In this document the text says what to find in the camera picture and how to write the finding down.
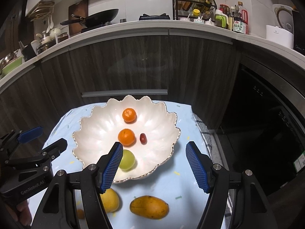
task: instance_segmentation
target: fruit bowl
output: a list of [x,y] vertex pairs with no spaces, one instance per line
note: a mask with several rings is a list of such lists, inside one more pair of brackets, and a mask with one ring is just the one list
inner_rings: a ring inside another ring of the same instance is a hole
[[[133,123],[126,123],[122,118],[126,108],[133,108],[137,113]],[[176,113],[167,112],[164,102],[153,103],[148,96],[136,100],[127,95],[122,101],[111,98],[103,107],[94,106],[89,117],[80,119],[80,130],[73,133],[77,145],[73,154],[85,168],[108,154],[121,130],[131,129],[136,140],[124,149],[134,154],[136,162],[128,171],[118,168],[113,182],[144,178],[173,155],[180,136],[176,122]],[[140,142],[141,133],[146,134],[146,144]]]

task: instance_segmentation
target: cutting board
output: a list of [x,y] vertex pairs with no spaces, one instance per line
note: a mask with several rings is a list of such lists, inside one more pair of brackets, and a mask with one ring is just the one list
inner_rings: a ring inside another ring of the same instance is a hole
[[[74,20],[76,18],[71,15],[79,15],[81,17],[88,17],[88,0],[81,0],[80,2],[69,6],[69,20]],[[83,27],[79,23],[74,23],[69,25],[69,34],[74,36],[80,33]]]

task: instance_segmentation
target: tablecloth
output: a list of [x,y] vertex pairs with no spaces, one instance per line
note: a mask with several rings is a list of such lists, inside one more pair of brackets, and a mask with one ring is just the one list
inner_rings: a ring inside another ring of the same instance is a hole
[[[189,141],[194,141],[201,153],[208,154],[207,147],[191,106],[175,102],[165,103],[168,112],[177,113],[176,126],[181,129],[180,138],[174,146],[174,154],[150,176],[111,186],[120,197],[119,209],[108,214],[113,229],[195,229],[202,216],[208,194],[199,189],[196,183],[185,155],[185,147]],[[60,138],[68,142],[66,151],[52,162],[54,174],[60,169],[66,170],[67,173],[82,170],[82,163],[72,154],[72,150],[76,147],[72,133],[80,129],[80,118],[90,116],[93,106],[105,104],[94,103],[75,108],[60,119],[44,145],[46,147]],[[45,190],[29,200],[33,217],[44,193]],[[170,208],[169,214],[161,220],[152,220],[131,213],[130,202],[142,195],[152,195],[166,201]],[[76,190],[76,204],[77,207],[82,207],[79,190]],[[87,228],[85,220],[80,220],[80,225],[82,228]]]

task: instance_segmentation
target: human hand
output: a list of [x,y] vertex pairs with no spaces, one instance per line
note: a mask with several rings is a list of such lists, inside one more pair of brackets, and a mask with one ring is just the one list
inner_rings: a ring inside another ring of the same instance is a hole
[[6,205],[6,208],[15,221],[19,221],[23,226],[29,226],[31,224],[32,215],[30,213],[27,200],[21,202],[16,206],[16,209],[20,212],[19,217],[8,205]]

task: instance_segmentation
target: metal bolt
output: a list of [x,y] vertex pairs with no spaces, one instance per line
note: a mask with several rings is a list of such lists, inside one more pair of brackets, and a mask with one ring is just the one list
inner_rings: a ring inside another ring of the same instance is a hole
[[252,176],[252,171],[251,170],[249,170],[249,169],[246,169],[245,170],[245,174],[247,175],[247,176]]
[[88,169],[89,169],[89,170],[94,170],[94,169],[96,169],[96,164],[90,164],[90,165],[88,166]]
[[65,171],[63,169],[57,171],[58,176],[62,176],[64,173],[65,173]]
[[221,166],[220,164],[214,164],[214,165],[213,165],[213,168],[214,168],[215,170],[220,170],[220,169],[222,168],[222,166]]

